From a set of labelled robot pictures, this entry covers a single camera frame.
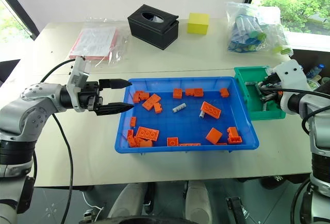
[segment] yellow foam block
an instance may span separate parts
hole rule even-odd
[[[205,35],[207,33],[209,18],[210,16],[208,14],[190,13],[187,32]]]

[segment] plastic bag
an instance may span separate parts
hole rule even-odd
[[[293,55],[281,25],[279,8],[229,2],[226,10],[228,50],[237,53],[263,50]]]
[[[84,23],[69,58],[84,56],[94,67],[117,63],[126,53],[129,34],[125,22],[90,18]]]

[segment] plastic bottle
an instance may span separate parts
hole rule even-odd
[[[324,67],[324,64],[320,63],[318,66],[313,67],[309,72],[307,72],[306,77],[310,79],[313,78],[319,74]]]

